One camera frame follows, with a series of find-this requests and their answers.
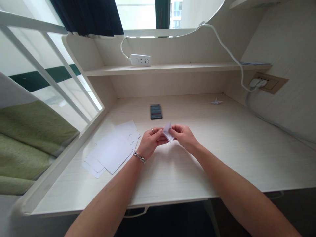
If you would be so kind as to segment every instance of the bracelet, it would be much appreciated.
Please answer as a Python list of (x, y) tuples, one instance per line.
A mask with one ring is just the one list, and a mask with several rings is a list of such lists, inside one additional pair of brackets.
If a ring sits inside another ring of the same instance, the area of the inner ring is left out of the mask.
[(140, 156), (136, 151), (133, 152), (134, 156), (137, 156), (144, 164), (146, 164), (146, 159), (142, 156)]

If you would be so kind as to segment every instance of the wall outlet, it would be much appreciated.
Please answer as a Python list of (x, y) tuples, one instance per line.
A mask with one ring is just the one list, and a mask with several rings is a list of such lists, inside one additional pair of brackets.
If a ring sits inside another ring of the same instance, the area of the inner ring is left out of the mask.
[(267, 84), (264, 87), (260, 87), (260, 90), (275, 94), (281, 87), (288, 81), (288, 79), (276, 77), (264, 73), (257, 72), (253, 79), (259, 78), (261, 80), (267, 81)]
[(132, 65), (151, 66), (151, 57), (149, 55), (131, 54)]

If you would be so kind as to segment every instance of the papers on shelf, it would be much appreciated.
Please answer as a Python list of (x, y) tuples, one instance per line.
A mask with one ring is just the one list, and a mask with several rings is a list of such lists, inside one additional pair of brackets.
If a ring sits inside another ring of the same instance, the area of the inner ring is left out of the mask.
[(270, 63), (262, 63), (262, 62), (240, 62), (242, 65), (270, 65)]
[(129, 160), (136, 149), (140, 134), (133, 120), (120, 124), (115, 131), (101, 138), (82, 166), (96, 178), (107, 169), (111, 174)]
[(169, 129), (172, 128), (171, 123), (167, 123), (164, 127), (162, 133), (166, 136), (167, 140), (171, 142), (174, 139), (174, 136), (169, 133)]

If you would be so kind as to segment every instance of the forearm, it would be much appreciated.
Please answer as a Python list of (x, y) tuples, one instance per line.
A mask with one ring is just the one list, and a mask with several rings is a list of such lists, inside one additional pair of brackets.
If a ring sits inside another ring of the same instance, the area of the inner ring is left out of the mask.
[(82, 211), (66, 236), (114, 236), (143, 163), (135, 156)]
[(199, 144), (192, 154), (226, 207), (252, 236), (300, 236), (260, 190), (211, 152)]

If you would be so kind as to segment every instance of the dark curtain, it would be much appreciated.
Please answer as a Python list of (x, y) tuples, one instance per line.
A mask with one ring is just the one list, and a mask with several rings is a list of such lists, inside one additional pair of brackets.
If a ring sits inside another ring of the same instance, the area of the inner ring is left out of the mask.
[(50, 0), (67, 31), (114, 36), (123, 35), (115, 0)]
[(169, 29), (170, 0), (155, 0), (156, 29)]

